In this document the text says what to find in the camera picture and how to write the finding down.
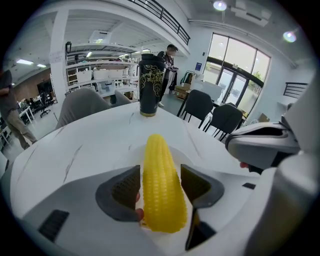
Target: black water bottle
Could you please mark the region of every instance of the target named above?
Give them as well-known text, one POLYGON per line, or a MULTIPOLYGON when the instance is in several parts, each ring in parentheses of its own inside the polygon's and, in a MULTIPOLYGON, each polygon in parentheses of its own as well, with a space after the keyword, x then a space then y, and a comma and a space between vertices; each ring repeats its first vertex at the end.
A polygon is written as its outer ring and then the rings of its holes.
POLYGON ((142 54, 139 62, 140 114, 153 117, 158 109, 167 65, 161 57, 142 54))

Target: person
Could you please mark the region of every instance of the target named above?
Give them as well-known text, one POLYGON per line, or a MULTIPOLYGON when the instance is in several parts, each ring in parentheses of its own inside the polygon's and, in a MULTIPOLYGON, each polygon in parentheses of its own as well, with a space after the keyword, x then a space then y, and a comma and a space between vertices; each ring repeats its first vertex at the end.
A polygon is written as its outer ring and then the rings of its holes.
POLYGON ((172 58, 172 56, 176 55, 176 51, 178 51, 178 48, 175 47, 173 44, 169 44, 166 48, 166 52, 160 51, 157 55, 158 57, 163 58, 166 61, 166 65, 167 65, 167 69, 165 71, 164 79, 163 79, 163 83, 162 83, 160 101, 158 103, 158 106, 162 107, 162 108, 164 107, 164 105, 162 104, 161 100, 165 94, 165 91, 166 91, 166 88, 168 85, 169 73, 170 73, 170 71, 177 70, 177 68, 174 68, 174 59, 172 58))
POLYGON ((0 70, 0 113, 6 125, 16 138, 19 139, 21 147, 25 150, 30 147, 24 136, 34 144, 37 139, 21 120, 18 113, 18 104, 12 87, 12 76, 10 70, 0 70))

